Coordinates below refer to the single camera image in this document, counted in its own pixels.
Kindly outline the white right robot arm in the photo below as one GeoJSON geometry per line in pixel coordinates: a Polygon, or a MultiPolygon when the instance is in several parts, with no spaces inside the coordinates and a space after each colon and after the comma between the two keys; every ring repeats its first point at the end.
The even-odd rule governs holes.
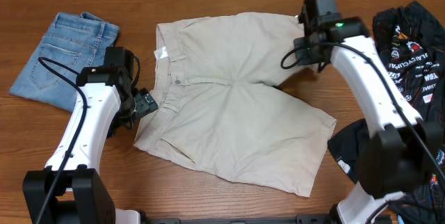
{"type": "Polygon", "coordinates": [[[305,35],[294,41],[297,65],[333,65],[346,80],[371,137],[356,163],[358,182],[328,214],[298,215],[297,223],[384,223],[391,203],[430,181],[444,178],[435,155],[441,128],[425,122],[399,93],[359,17],[344,18],[335,0],[304,0],[298,16],[305,35]]]}

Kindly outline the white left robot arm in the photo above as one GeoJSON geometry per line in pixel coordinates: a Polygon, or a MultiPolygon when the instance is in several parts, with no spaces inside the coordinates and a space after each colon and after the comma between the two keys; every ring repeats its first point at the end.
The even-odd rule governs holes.
{"type": "Polygon", "coordinates": [[[115,207],[99,176],[106,139],[158,109],[136,87],[139,75],[138,57],[124,47],[107,47],[103,65],[77,73],[65,133],[44,169],[27,172],[22,184],[33,223],[145,223],[143,211],[115,207]]]}

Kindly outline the beige cotton shorts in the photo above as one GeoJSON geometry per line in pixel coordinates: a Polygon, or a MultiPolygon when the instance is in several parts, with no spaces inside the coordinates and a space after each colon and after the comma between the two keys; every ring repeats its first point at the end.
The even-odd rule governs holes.
{"type": "Polygon", "coordinates": [[[282,92],[299,72],[281,59],[302,37],[294,16],[240,13],[156,27],[151,91],[158,109],[139,122],[134,145],[230,182],[307,197],[336,120],[282,92]]]}

